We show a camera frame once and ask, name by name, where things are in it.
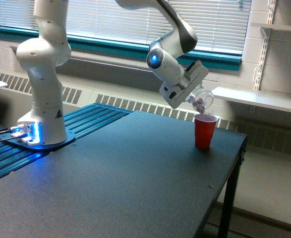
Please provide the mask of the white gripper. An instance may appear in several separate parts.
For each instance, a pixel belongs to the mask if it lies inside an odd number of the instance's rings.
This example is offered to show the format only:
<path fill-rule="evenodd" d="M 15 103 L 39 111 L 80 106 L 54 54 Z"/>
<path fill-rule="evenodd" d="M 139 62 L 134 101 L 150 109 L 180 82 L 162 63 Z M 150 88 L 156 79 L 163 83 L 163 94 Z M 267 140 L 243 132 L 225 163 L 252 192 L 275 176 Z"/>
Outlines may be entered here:
<path fill-rule="evenodd" d="M 163 82 L 159 92 L 165 101 L 173 109 L 176 109 L 197 86 L 202 84 L 203 79 L 205 79 L 208 73 L 208 69 L 203 66 L 200 60 L 197 60 L 185 69 L 177 85 L 170 86 L 166 82 Z"/>

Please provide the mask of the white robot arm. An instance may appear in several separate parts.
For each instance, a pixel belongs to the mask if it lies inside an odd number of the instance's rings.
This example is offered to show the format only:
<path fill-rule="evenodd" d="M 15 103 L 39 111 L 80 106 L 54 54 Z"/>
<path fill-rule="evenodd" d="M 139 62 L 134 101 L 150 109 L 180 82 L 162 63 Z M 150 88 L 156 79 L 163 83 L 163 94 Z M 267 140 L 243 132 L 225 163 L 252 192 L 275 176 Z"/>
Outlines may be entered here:
<path fill-rule="evenodd" d="M 146 62 L 162 81 L 160 94 L 173 109 L 192 102 L 192 94 L 208 75 L 208 69 L 199 60 L 184 68 L 177 59 L 196 47 L 194 29 L 167 0 L 120 0 L 118 4 L 130 10 L 155 8 L 170 23 L 172 30 L 150 44 Z M 17 48 L 17 59 L 29 76 L 33 103 L 11 135 L 31 147 L 58 145 L 70 139 L 63 119 L 62 85 L 56 74 L 56 67 L 71 54 L 66 35 L 67 10 L 66 0 L 35 1 L 39 36 Z"/>

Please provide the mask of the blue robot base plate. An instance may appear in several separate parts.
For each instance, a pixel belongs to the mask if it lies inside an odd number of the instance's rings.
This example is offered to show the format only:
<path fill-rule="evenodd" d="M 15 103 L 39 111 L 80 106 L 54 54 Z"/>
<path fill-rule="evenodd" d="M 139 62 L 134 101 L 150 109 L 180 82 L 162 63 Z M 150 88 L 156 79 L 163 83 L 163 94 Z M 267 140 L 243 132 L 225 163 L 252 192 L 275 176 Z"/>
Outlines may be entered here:
<path fill-rule="evenodd" d="M 12 139 L 12 140 L 7 140 L 7 143 L 9 143 L 10 145 L 15 145 L 21 148 L 26 148 L 26 149 L 30 149 L 33 151 L 55 151 L 59 148 L 62 148 L 68 144 L 70 144 L 71 142 L 73 142 L 75 140 L 75 133 L 70 131 L 70 130 L 66 130 L 66 134 L 67 134 L 67 139 L 61 143 L 57 143 L 57 144 L 44 144 L 44 145 L 29 145 L 25 142 L 22 142 L 20 139 Z"/>

